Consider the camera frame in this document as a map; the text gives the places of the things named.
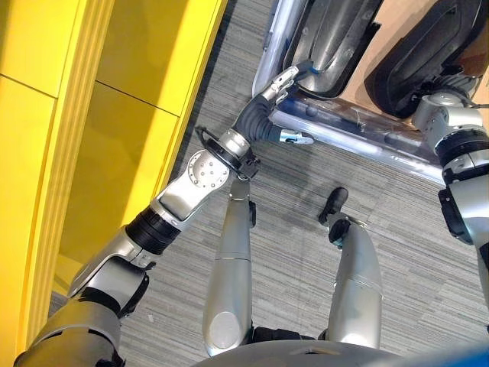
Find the wooden floor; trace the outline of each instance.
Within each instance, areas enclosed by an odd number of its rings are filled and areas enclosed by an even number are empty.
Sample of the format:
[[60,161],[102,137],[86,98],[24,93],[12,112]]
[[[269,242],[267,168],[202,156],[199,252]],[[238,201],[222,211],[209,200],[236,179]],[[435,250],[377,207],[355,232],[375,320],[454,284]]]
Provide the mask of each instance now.
[[[175,174],[201,149],[193,127],[217,135],[251,96],[270,0],[231,1],[202,82]],[[438,187],[345,151],[257,144],[251,184],[255,325],[317,336],[326,328],[339,250],[316,217],[338,185],[345,212],[368,224],[384,283],[381,348],[401,355],[487,340],[487,308],[474,249],[445,227]],[[149,290],[123,321],[127,365],[185,366],[206,357],[202,308],[229,185],[217,193],[150,272]]]

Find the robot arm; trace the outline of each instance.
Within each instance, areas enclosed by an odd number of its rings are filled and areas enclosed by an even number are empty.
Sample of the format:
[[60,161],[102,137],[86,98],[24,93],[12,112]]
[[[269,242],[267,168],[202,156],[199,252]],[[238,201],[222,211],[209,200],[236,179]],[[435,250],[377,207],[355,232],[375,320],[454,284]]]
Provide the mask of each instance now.
[[467,102],[452,91],[424,96],[413,123],[439,157],[443,216],[454,237],[475,247],[489,308],[489,137],[481,114]]
[[133,312],[143,297],[149,284],[146,271],[156,265],[209,196],[225,184],[231,171],[242,180],[257,173],[259,160],[250,141],[313,142],[310,136],[278,128],[268,119],[273,107],[287,97],[294,80],[308,68],[303,63],[284,70],[248,103],[220,138],[197,129],[206,149],[195,153],[185,172],[78,272],[70,285],[68,303],[47,321],[15,365],[124,365],[117,352],[119,319]]

